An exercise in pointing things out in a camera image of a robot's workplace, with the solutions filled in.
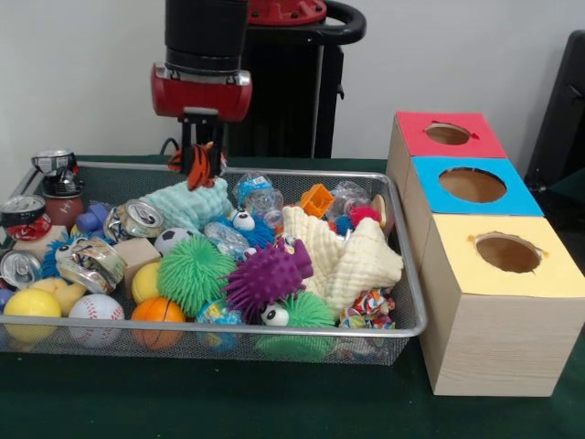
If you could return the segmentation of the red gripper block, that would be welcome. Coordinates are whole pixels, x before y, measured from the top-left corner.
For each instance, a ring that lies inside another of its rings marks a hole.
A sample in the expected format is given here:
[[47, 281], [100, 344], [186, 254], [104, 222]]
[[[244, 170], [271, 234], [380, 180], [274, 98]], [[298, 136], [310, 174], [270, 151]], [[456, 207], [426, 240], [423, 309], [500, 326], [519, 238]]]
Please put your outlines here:
[[[222, 173], [223, 123], [242, 121], [250, 107], [252, 77], [247, 70], [228, 75], [196, 75], [169, 69], [155, 63], [151, 69], [151, 95], [158, 116], [180, 118], [188, 108], [214, 110], [217, 117], [209, 119], [209, 151], [211, 176]], [[194, 163], [192, 123], [181, 119], [181, 173], [188, 175]]]

